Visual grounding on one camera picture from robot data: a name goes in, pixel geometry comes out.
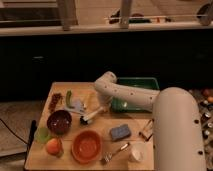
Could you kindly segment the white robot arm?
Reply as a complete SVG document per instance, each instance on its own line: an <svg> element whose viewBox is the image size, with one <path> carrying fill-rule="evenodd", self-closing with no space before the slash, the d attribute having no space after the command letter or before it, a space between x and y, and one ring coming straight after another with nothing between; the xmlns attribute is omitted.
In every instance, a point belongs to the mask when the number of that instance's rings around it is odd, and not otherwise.
<svg viewBox="0 0 213 171"><path fill-rule="evenodd" d="M103 96L125 100L152 113L154 170L206 171L199 108L186 90L170 87L151 90L116 83L106 72L94 82Z"/></svg>

